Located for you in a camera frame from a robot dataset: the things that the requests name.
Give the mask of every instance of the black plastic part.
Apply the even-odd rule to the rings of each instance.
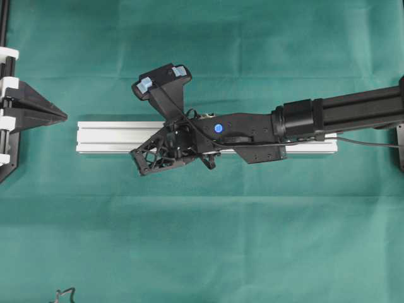
[[[130,152],[140,175],[185,166],[197,158],[195,155],[176,155],[177,149],[171,149],[167,146],[169,133],[167,127],[164,127],[141,146]]]
[[[404,146],[404,124],[400,124],[396,127],[397,131],[397,143],[398,145]],[[404,148],[400,147],[398,149],[398,157],[400,163],[400,170],[404,172]]]
[[[184,85],[192,80],[191,72],[185,66],[184,68],[187,73],[185,76],[176,76],[172,70],[173,67],[174,65],[170,63],[148,73],[141,74],[139,80],[132,85],[133,93],[140,100],[149,100],[150,105],[166,121],[175,121],[182,117],[178,108],[184,111]],[[153,85],[149,87],[147,92],[142,93],[137,85],[142,79],[147,77],[152,80]],[[172,104],[169,98],[175,102],[178,108]]]
[[[6,35],[7,35],[7,22],[9,15],[9,0],[1,1],[1,20],[0,20],[0,46],[6,46]]]

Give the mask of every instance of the green cloth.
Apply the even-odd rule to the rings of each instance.
[[[401,0],[12,0],[16,76],[69,114],[25,131],[0,185],[0,302],[403,302],[396,151],[248,165],[221,157],[139,177],[129,155],[79,155],[77,121],[161,117],[138,75],[185,64],[186,108],[268,113],[396,85]],[[394,142],[394,131],[348,138]]]

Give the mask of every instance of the white clip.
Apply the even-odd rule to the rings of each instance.
[[[20,53],[16,49],[9,49],[8,47],[0,47],[0,63],[6,63],[7,57],[13,57],[18,60]]]
[[[0,97],[4,98],[6,96],[7,88],[15,88],[18,89],[20,84],[20,80],[15,77],[3,77],[0,80]]]
[[[147,89],[153,85],[151,79],[149,77],[146,77],[140,81],[138,85],[136,85],[139,88],[139,91],[141,93],[147,92]]]
[[[0,129],[13,131],[15,128],[15,117],[4,116],[4,109],[0,109]]]
[[[174,72],[176,77],[187,75],[187,71],[185,70],[184,66],[173,67],[172,71]]]

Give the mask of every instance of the black metal frame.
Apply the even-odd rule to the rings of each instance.
[[[3,0],[1,7],[0,46],[5,47],[10,1]],[[0,79],[14,75],[15,58],[7,57],[6,62],[0,64]],[[18,167],[20,132],[65,121],[68,116],[23,81],[18,82],[18,89],[5,90],[5,96],[0,100],[0,109],[4,116],[16,118],[14,130],[0,130],[0,153],[10,155],[10,163],[0,166],[0,182],[3,182]]]

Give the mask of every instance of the table surface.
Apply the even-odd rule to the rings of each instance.
[[[0,302],[402,302],[404,175],[395,150],[219,158],[139,177],[79,155],[77,121],[159,121],[138,75],[185,64],[186,108],[265,113],[396,85],[401,0],[12,0],[16,76],[69,120],[23,133],[0,186]],[[347,133],[394,142],[394,131]]]

